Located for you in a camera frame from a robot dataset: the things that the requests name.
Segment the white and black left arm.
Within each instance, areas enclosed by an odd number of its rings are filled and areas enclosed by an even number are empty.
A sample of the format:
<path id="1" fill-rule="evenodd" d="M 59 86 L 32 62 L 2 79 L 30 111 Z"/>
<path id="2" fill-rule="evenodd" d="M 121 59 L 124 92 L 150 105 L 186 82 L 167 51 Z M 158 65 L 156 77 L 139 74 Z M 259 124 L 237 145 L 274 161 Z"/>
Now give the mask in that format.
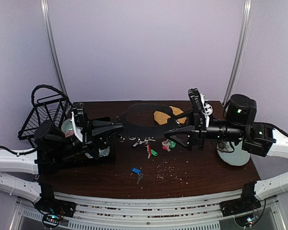
<path id="1" fill-rule="evenodd" d="M 124 130 L 121 123 L 88 119 L 83 103 L 72 105 L 71 122 L 72 135 L 66 137 L 52 121 L 44 121 L 34 133 L 34 149 L 15 151 L 0 146 L 0 191 L 41 204 L 49 213 L 56 212 L 60 206 L 51 185 L 28 182 L 10 173 L 55 174 L 82 154 L 98 160 L 100 150 L 107 149 Z"/>

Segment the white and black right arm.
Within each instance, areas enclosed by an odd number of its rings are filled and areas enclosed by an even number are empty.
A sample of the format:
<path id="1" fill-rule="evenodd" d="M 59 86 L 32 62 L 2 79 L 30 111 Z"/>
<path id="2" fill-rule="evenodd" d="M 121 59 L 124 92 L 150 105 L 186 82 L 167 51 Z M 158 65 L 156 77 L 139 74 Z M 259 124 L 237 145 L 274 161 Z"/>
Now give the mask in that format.
<path id="1" fill-rule="evenodd" d="M 256 122 L 256 101 L 233 94 L 224 106 L 223 120 L 214 119 L 212 107 L 197 88 L 189 89 L 192 103 L 191 124 L 164 133 L 187 150 L 197 146 L 202 150 L 206 141 L 241 144 L 243 151 L 261 157 L 275 156 L 288 159 L 288 133 L 277 126 Z"/>

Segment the red tag key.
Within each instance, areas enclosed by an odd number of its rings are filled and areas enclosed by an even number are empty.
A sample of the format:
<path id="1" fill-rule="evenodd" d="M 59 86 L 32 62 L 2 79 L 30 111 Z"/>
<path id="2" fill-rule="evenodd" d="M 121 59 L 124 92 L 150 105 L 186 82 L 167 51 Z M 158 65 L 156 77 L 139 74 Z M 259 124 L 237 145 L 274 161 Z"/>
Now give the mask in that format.
<path id="1" fill-rule="evenodd" d="M 147 147 L 147 154 L 148 154 L 147 158 L 150 159 L 152 156 L 150 143 L 147 143 L 146 147 Z"/>

